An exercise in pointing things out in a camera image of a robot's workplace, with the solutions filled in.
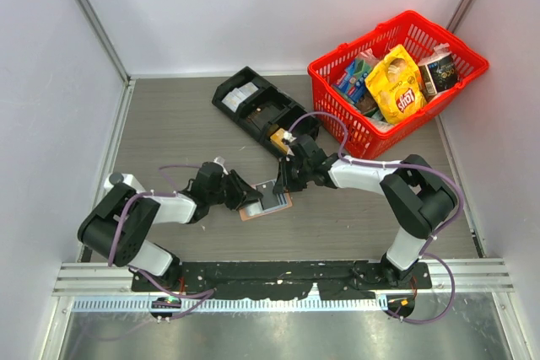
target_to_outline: yellow chip bag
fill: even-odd
[[[401,44],[393,47],[365,79],[389,124],[397,124],[425,106],[419,67]]]

